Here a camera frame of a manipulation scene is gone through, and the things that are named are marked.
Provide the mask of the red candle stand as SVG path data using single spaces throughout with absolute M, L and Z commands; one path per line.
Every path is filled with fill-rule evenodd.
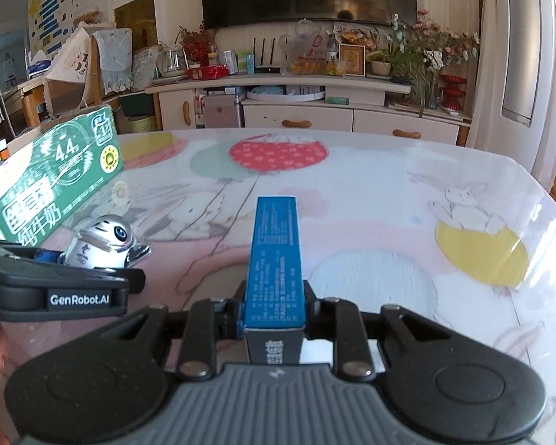
M 462 112 L 462 102 L 466 95 L 463 88 L 467 85 L 467 79 L 456 75 L 439 75 L 439 78 L 444 84 L 441 107 L 450 109 L 450 111 Z

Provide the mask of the silver penguin toy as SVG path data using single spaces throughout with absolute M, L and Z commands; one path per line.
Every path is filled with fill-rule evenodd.
M 150 253 L 150 246 L 136 239 L 128 222 L 104 215 L 77 232 L 59 262 L 87 269 L 121 269 L 133 267 Z

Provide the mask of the wooden chair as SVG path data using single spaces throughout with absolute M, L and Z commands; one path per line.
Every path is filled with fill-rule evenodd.
M 132 87 L 132 31 L 81 23 L 44 77 L 49 116 L 62 116 Z

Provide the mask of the red snack package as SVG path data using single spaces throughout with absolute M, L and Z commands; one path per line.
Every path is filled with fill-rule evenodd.
M 213 80 L 225 78 L 230 74 L 226 65 L 205 65 L 191 67 L 188 69 L 188 76 L 192 80 Z

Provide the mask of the glass teapot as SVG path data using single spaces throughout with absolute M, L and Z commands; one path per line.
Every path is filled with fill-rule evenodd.
M 158 52 L 156 68 L 162 78 L 178 78 L 188 70 L 188 58 L 182 44 L 163 45 Z

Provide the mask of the wooden picture frame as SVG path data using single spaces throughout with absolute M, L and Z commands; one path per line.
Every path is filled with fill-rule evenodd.
M 363 45 L 341 44 L 339 59 L 344 63 L 346 76 L 365 76 L 365 47 Z

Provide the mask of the blue medicine box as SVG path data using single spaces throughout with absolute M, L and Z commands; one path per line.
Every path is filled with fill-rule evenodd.
M 257 200 L 243 306 L 249 361 L 297 365 L 306 326 L 297 202 L 293 196 Z

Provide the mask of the white tv cabinet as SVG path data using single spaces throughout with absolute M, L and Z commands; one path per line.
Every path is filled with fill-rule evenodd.
M 443 109 L 420 111 L 402 99 L 408 85 L 383 78 L 326 75 L 231 75 L 213 80 L 164 79 L 145 92 L 153 96 L 165 130 L 207 126 L 206 96 L 238 93 L 241 126 L 250 129 L 310 129 L 422 140 L 464 147 L 471 118 Z

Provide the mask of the black wifi router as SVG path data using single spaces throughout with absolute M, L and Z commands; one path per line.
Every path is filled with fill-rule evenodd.
M 279 73 L 280 65 L 274 62 L 276 39 L 270 42 L 263 37 L 260 41 L 253 38 L 253 56 L 256 73 Z

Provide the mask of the pink storage box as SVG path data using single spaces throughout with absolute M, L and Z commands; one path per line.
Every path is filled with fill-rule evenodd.
M 207 129 L 239 128 L 242 109 L 238 95 L 207 95 L 203 98 L 203 120 Z

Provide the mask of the cardboard box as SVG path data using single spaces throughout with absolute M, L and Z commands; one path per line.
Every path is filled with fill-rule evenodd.
M 11 156 L 14 156 L 21 148 L 27 146 L 27 144 L 32 143 L 33 140 L 38 139 L 42 136 L 42 134 L 47 133 L 49 130 L 53 129 L 54 126 L 58 126 L 61 123 L 67 123 L 72 119 L 77 118 L 78 116 L 84 116 L 88 113 L 96 111 L 98 106 L 92 106 L 91 108 L 87 109 L 80 109 L 80 111 L 74 113 L 68 113 L 64 116 L 59 116 L 56 119 L 50 119 L 45 123 L 40 123 L 39 126 L 35 126 L 34 128 L 28 128 L 25 130 L 24 133 L 20 134 L 14 140 L 8 143 L 8 150 Z

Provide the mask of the potted flower plant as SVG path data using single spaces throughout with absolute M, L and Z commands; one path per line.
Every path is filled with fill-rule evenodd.
M 411 87 L 410 100 L 423 113 L 430 106 L 442 71 L 478 58 L 480 36 L 477 32 L 445 29 L 426 9 L 416 12 L 413 23 L 406 23 L 394 13 L 390 25 L 391 31 L 384 34 L 385 43 L 367 54 L 367 62 L 391 65 L 391 75 Z

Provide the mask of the red berry bouquet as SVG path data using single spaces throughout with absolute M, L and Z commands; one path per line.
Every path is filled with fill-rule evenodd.
M 179 27 L 179 32 L 175 37 L 175 43 L 179 43 L 186 52 L 186 57 L 190 63 L 198 63 L 200 66 L 209 64 L 209 54 L 216 52 L 216 28 L 206 28 L 205 23 L 199 24 L 198 31 L 188 30 L 186 27 Z

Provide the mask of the wooden dining table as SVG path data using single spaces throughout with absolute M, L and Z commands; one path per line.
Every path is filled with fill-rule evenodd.
M 16 122 L 25 122 L 35 128 L 41 124 L 40 106 L 45 102 L 43 76 L 36 76 L 3 93 L 4 106 L 8 117 Z

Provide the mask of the green milk carton box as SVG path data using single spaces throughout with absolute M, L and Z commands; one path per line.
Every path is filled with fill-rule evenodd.
M 0 166 L 0 240 L 43 243 L 121 170 L 110 106 L 58 123 Z

